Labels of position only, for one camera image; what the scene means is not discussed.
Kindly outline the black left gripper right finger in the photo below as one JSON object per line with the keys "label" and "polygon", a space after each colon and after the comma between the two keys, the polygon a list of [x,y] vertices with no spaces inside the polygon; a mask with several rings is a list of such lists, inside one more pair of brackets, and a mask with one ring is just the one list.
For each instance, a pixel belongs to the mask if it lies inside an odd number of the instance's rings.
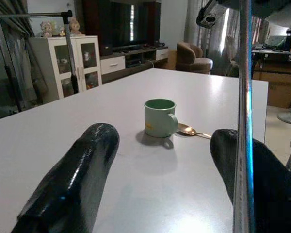
{"label": "black left gripper right finger", "polygon": [[[213,161],[231,200],[234,196],[238,132],[218,129],[210,140]],[[291,172],[253,140],[255,225],[258,233],[291,233]]]}

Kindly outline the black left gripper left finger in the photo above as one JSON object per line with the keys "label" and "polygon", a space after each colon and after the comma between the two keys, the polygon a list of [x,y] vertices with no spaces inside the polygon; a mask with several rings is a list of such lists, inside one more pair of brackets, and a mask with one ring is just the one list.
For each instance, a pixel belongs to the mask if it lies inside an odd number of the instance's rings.
{"label": "black left gripper left finger", "polygon": [[120,136],[107,123],[91,125],[43,177],[14,233],[90,233]]}

